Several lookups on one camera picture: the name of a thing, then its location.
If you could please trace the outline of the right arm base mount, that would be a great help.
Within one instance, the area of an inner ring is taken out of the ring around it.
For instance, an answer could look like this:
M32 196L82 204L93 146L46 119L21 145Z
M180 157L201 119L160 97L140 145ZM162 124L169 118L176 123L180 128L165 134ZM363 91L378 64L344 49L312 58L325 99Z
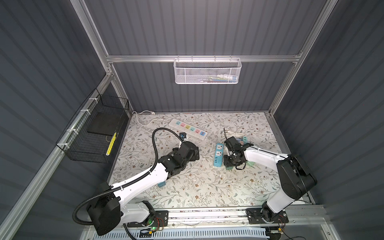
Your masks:
M249 224L287 224L289 222L284 210L274 213L265 208L248 208L245 212Z

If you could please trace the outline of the teal power strip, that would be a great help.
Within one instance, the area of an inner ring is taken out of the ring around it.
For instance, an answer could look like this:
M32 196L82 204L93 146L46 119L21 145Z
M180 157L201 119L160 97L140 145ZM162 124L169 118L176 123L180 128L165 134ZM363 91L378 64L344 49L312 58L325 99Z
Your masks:
M215 148L215 156L214 156L214 167L221 167L223 164L223 152L224 152L224 145L223 144L216 144Z

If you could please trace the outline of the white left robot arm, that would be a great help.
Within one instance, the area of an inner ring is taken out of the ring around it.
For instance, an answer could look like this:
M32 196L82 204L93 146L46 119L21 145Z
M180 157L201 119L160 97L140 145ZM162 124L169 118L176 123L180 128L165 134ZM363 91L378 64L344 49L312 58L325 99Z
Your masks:
M106 235L115 227L124 224L137 223L142 226L152 226L156 211L148 201L131 204L130 201L145 190L165 182L183 171L189 162L200 159L199 147L184 141L179 148L161 158L156 158L154 169L138 174L128 180L108 186L102 185L102 190L115 189L115 192L97 197L87 205L87 212L99 236Z

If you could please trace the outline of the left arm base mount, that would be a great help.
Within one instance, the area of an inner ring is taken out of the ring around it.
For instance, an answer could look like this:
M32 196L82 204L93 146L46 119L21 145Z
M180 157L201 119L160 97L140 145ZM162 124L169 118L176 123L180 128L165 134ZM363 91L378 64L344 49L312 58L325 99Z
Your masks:
M152 228L152 227L166 227L168 225L169 211L155 211L141 223L131 222L127 223L129 228Z

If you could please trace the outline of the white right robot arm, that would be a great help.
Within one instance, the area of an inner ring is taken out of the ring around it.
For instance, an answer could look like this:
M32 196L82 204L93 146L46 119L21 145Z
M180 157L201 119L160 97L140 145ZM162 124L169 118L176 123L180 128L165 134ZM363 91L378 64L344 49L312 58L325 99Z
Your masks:
M262 205L261 215L268 223L318 182L306 162L299 157L271 152L250 143L242 145L234 137L226 139L224 144L229 152L224 156L226 167L243 170L247 162L252 162L278 173L281 188Z

